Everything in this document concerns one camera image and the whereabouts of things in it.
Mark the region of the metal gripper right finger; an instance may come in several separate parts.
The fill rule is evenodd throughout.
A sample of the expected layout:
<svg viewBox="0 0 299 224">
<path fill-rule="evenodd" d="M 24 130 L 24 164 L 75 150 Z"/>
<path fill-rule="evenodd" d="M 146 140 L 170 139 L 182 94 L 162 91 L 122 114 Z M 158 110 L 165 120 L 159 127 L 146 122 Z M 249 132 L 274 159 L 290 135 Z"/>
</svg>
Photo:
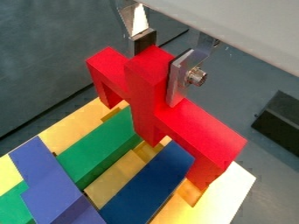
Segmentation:
<svg viewBox="0 0 299 224">
<path fill-rule="evenodd" d="M 190 85 L 202 86 L 209 74 L 202 70 L 203 61 L 211 56 L 218 40 L 201 33 L 195 48 L 187 49 L 169 63 L 166 103 L 175 107 L 187 96 Z"/>
</svg>

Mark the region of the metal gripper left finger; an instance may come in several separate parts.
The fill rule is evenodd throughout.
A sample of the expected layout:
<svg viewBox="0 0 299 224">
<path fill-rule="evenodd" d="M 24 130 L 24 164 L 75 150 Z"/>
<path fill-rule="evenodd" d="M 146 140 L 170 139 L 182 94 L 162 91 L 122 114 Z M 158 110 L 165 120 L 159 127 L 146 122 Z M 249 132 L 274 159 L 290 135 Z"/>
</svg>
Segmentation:
<svg viewBox="0 0 299 224">
<path fill-rule="evenodd" d="M 157 42 L 157 30 L 150 27 L 145 5 L 138 1 L 117 1 L 117 12 L 126 27 L 129 56 L 137 56 Z"/>
</svg>

